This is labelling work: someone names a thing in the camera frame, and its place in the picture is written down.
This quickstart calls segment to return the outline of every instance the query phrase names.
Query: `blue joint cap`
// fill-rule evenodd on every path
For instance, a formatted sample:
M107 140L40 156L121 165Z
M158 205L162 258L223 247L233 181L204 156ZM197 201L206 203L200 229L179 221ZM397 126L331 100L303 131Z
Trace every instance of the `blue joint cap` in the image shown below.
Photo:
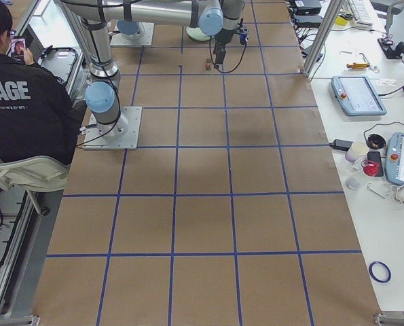
M113 106L115 92L109 84L96 81L87 87L84 97L88 107L93 112L104 113Z
M139 31L138 22L126 22L125 20L117 21L117 28L126 35L136 34Z
M220 8L211 7L204 10L199 17L199 27L203 33L214 36L223 28L223 12Z

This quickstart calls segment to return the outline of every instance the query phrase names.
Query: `white desk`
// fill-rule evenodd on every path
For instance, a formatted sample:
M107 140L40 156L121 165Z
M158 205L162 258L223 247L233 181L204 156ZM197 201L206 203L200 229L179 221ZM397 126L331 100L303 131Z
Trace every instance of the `white desk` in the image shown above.
M376 19L374 29L383 31L382 28L381 22ZM376 32L349 30L331 32L327 39L327 56L312 81L312 88L329 141L333 139L363 141L363 131L374 124L393 121L404 123L402 92L387 96L383 100L388 112L384 116L349 117L340 109L330 86L331 77L334 75L367 75L372 79L379 93L394 90L404 84L404 66L398 60L385 59L376 41L380 35ZM341 50L364 52L373 65L381 68L381 72L375 74L373 71L345 70L345 64L349 60L339 54ZM378 79L381 78L395 79L397 87L379 86ZM368 134L378 133L388 141L396 131L404 132L404 127L401 125L378 126ZM333 151L333 157L344 186L344 181L351 173L344 159L344 152ZM373 182L380 188L384 183L386 182L382 178ZM392 272L389 283L380 284L372 281L380 308L383 311L404 311L404 206L383 200L366 187L354 192L344 186L344 191L367 265L373 261L382 261Z

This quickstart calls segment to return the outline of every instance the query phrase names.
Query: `person's hand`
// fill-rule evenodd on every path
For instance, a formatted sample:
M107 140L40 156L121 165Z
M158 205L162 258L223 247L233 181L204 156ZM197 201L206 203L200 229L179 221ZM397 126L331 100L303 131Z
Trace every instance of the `person's hand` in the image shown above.
M24 51L24 61L26 65L32 65L34 63L34 56L30 49L21 48Z

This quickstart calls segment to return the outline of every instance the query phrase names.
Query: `red object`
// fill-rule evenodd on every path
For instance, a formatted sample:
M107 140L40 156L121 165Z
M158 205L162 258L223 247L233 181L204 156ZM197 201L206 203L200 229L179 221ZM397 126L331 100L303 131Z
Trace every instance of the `red object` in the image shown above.
M380 170L380 165L374 161L363 161L362 162L363 172L370 177L374 177Z

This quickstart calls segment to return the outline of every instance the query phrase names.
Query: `yellow screwdriver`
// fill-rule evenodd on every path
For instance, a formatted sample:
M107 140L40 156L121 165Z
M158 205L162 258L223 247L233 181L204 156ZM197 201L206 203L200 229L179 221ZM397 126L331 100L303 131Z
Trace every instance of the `yellow screwdriver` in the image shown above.
M369 68L371 65L369 64L369 62L354 62L354 63L347 63L346 67L348 69L366 69Z

